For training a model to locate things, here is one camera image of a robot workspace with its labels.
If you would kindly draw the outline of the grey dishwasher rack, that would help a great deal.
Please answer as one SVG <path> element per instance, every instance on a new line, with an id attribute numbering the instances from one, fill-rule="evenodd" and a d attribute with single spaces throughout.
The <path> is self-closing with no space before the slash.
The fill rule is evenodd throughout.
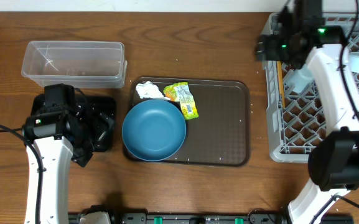
<path id="1" fill-rule="evenodd" d="M 261 34 L 276 34 L 277 14 L 269 15 Z M 324 14 L 326 25 L 341 26 L 346 34 L 353 24 L 351 14 Z M 359 20 L 349 40 L 352 52 L 359 52 Z M 325 137 L 326 122 L 314 82 L 301 93 L 295 93 L 291 84 L 283 84 L 284 100 L 279 91 L 277 63 L 263 61 L 266 74 L 268 107 L 269 155 L 276 162 L 306 163 L 308 155 Z M 359 73 L 353 73 L 359 91 Z"/>

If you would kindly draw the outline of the green snack wrapper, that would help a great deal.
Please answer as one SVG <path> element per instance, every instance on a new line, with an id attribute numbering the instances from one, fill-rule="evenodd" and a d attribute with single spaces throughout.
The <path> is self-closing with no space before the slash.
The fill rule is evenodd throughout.
<path id="1" fill-rule="evenodd" d="M 164 88 L 163 94 L 171 101 L 178 102 L 185 120 L 198 118 L 193 94 L 191 94 L 187 82 L 174 83 Z"/>

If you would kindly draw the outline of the light blue cup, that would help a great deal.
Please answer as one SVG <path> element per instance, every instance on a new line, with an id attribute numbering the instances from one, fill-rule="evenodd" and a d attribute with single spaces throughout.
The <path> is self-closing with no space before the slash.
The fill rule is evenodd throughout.
<path id="1" fill-rule="evenodd" d="M 314 81 L 313 75 L 305 64 L 301 69 L 292 71 L 286 83 L 293 87 L 293 92 L 302 93 Z"/>

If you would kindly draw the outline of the dark brown serving tray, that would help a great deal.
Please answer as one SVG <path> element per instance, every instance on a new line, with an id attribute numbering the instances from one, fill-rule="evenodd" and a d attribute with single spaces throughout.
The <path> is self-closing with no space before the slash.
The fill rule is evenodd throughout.
<path id="1" fill-rule="evenodd" d="M 160 91 L 168 85 L 187 82 L 199 115 L 186 121 L 187 136 L 182 147 L 163 163 L 239 167 L 249 161 L 250 97 L 243 82 L 141 77 L 131 85 L 129 109 L 143 101 L 136 85 L 146 81 Z"/>

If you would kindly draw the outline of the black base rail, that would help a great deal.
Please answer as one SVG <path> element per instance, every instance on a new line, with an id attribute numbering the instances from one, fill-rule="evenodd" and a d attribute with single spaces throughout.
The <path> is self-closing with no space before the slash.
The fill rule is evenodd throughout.
<path id="1" fill-rule="evenodd" d="M 291 224 L 284 212 L 265 211 L 261 208 L 242 214 L 184 214 L 149 213 L 147 210 L 131 210 L 119 213 L 104 205 L 93 205 L 81 213 L 69 213 L 69 223 L 80 223 L 80 219 L 95 212 L 106 212 L 111 224 Z"/>

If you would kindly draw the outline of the wooden chopstick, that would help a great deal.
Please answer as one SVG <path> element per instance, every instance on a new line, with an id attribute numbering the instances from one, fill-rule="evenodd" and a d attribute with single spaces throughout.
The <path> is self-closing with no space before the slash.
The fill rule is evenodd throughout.
<path id="1" fill-rule="evenodd" d="M 279 93 L 281 95 L 282 108 L 285 108 L 286 103 L 285 103 L 284 85 L 283 85 L 283 76 L 282 76 L 282 63 L 276 62 L 276 65 L 277 65 L 277 79 L 279 85 Z"/>

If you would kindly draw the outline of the black plastic tray bin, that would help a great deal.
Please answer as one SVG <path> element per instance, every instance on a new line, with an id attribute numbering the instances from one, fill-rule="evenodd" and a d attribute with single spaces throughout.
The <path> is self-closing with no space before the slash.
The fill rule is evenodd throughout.
<path id="1" fill-rule="evenodd" d="M 36 96 L 33 102 L 31 114 L 23 125 L 23 134 L 30 142 L 47 137 L 51 137 L 53 140 L 64 138 L 55 137 L 54 131 L 56 130 L 57 116 L 47 115 L 47 113 L 42 112 L 44 101 L 44 94 Z M 110 114 L 116 120 L 116 102 L 112 97 L 88 96 L 88 101 L 91 105 L 91 111 L 94 112 L 94 114 L 99 112 Z M 113 138 L 111 142 L 101 142 L 100 147 L 96 152 L 108 151 L 112 145 Z"/>

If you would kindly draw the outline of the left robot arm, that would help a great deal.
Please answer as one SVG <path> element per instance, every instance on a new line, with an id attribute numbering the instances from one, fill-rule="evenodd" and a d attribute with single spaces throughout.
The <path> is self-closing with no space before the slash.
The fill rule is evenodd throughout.
<path id="1" fill-rule="evenodd" d="M 56 84 L 36 96 L 22 126 L 29 161 L 25 223 L 69 223 L 70 164 L 85 167 L 113 144 L 116 102 Z"/>

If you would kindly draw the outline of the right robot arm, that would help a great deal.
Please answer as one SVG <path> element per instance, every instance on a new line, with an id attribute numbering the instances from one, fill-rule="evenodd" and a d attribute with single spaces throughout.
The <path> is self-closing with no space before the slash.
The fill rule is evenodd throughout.
<path id="1" fill-rule="evenodd" d="M 257 60 L 306 66 L 317 85 L 327 135 L 309 154 L 309 180 L 276 223 L 320 223 L 327 210 L 359 188 L 359 92 L 348 64 L 350 35 L 327 26 L 322 2 L 298 0 L 279 13 L 277 34 L 261 35 Z"/>

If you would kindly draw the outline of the dark blue plate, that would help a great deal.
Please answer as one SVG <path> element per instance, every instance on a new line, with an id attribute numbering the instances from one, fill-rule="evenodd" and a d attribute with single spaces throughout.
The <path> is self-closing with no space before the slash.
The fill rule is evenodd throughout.
<path id="1" fill-rule="evenodd" d="M 182 112 L 165 100 L 146 100 L 133 106 L 122 125 L 122 139 L 134 157 L 163 161 L 183 145 L 187 126 Z"/>

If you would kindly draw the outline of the clear plastic bin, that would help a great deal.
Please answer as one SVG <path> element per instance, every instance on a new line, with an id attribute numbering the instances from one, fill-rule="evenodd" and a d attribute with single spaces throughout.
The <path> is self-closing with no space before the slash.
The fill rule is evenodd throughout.
<path id="1" fill-rule="evenodd" d="M 121 42 L 31 41 L 21 74 L 41 87 L 122 88 L 127 64 Z"/>

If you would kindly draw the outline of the crumpled white tissue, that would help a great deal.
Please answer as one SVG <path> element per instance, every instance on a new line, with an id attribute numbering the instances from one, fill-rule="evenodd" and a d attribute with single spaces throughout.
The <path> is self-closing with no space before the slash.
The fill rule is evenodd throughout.
<path id="1" fill-rule="evenodd" d="M 138 83 L 135 87 L 135 90 L 138 93 L 140 99 L 170 100 L 170 98 L 163 95 L 157 85 L 150 81 Z"/>

